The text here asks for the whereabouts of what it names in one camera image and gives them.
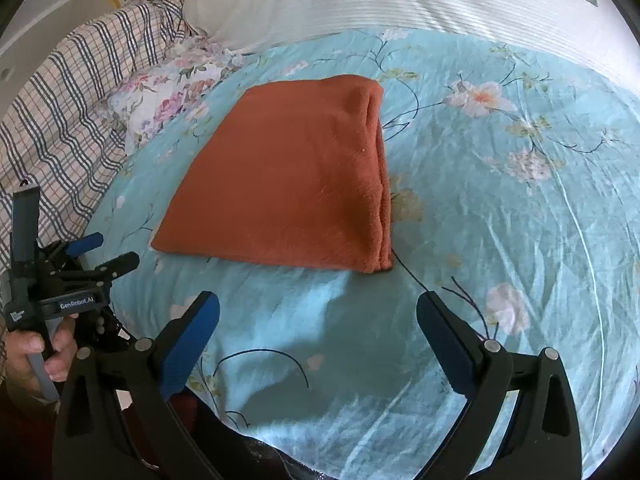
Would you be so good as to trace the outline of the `left hand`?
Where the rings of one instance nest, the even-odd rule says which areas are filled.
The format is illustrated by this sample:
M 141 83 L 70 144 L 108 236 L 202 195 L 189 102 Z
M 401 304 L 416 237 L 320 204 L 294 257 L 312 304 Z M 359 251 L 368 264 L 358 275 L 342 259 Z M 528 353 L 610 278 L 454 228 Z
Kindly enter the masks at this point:
M 74 339 L 76 318 L 77 314 L 63 318 L 54 333 L 54 353 L 43 364 L 52 382 L 65 382 L 70 371 L 77 352 Z M 44 340 L 38 333 L 14 330 L 6 335 L 6 381 L 17 399 L 21 396 L 43 398 L 38 379 L 28 360 L 32 354 L 40 356 L 43 349 Z

